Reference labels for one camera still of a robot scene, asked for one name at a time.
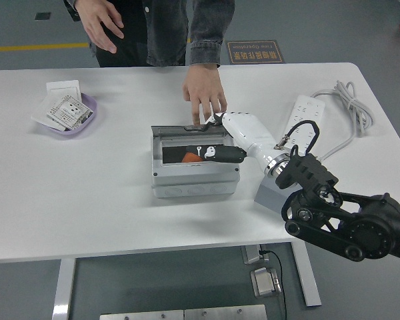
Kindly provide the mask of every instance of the gray floor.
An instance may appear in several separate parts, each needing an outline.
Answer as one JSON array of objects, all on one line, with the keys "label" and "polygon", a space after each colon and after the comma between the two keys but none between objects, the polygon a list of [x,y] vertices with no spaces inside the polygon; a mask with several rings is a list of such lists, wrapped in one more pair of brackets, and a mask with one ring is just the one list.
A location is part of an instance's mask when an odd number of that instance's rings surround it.
[{"label": "gray floor", "polygon": [[[398,1],[236,2],[226,40],[277,40],[286,63],[356,64],[400,136]],[[51,20],[34,21],[48,11]],[[0,1],[0,46],[85,41],[60,0]],[[225,50],[222,63],[229,63]],[[0,52],[0,69],[96,66],[88,49]],[[352,263],[307,245],[323,305],[306,308],[289,246],[269,248],[282,260],[288,319],[400,319],[400,259]],[[240,248],[80,259],[71,319],[250,303],[282,319],[281,298],[253,297],[250,269]],[[51,319],[58,272],[59,261],[0,264],[0,319]]]}]

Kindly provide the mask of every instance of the electrical outlet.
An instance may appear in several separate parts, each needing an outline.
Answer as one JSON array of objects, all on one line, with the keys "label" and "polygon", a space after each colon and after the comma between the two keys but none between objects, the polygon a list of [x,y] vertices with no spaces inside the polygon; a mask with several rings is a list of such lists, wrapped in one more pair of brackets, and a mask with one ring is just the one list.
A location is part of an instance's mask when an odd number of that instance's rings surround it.
[{"label": "electrical outlet", "polygon": [[[322,100],[308,97],[306,95],[298,96],[295,105],[293,106],[292,114],[287,122],[284,134],[303,120],[312,120],[319,126],[323,112],[325,110],[325,103]],[[298,127],[292,134],[291,138],[285,145],[285,150],[290,152],[294,145],[298,145],[298,152],[300,155],[305,154],[311,140],[314,137],[314,130],[312,126],[306,124]]]},{"label": "electrical outlet", "polygon": [[92,115],[92,110],[70,95],[64,96],[47,112],[47,116],[73,130]]}]

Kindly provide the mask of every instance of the metal plate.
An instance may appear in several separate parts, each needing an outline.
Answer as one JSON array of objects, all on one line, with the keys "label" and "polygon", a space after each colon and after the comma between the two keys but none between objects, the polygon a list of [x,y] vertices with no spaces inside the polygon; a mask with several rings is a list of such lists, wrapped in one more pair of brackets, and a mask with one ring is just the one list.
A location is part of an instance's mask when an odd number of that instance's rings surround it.
[{"label": "metal plate", "polygon": [[184,310],[102,315],[99,320],[184,320]]},{"label": "metal plate", "polygon": [[267,320],[264,305],[185,310],[185,320]]}]

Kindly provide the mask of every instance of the table leg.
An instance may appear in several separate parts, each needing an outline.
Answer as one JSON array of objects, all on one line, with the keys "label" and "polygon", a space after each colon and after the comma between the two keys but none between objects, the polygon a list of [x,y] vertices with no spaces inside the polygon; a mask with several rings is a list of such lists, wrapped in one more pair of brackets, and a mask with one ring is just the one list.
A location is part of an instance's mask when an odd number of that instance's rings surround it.
[{"label": "table leg", "polygon": [[75,259],[68,258],[61,260],[52,320],[68,320],[71,292],[73,290],[74,270]]},{"label": "table leg", "polygon": [[319,290],[315,283],[313,268],[309,261],[307,248],[304,241],[293,241],[293,256],[295,257],[298,268],[299,279],[301,280],[302,291],[304,293],[305,304],[307,307],[321,305]]}]

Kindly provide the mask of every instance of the white table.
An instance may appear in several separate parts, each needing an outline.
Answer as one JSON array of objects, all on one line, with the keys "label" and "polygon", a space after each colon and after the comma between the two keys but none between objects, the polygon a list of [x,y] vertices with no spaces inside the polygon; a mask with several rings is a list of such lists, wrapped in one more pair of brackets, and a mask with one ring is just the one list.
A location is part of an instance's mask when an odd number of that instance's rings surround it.
[{"label": "white table", "polygon": [[[292,241],[279,213],[253,202],[263,174],[241,164],[233,195],[156,199],[151,190],[151,126],[187,125],[185,67],[0,71],[0,262],[62,259]],[[239,65],[219,69],[230,111],[258,116],[279,139],[298,95],[356,85],[375,124],[328,158],[337,189],[389,192],[400,202],[400,139],[366,80],[350,63]],[[46,82],[77,79],[98,102],[74,137],[30,119]],[[350,135],[333,97],[315,155]]]}]

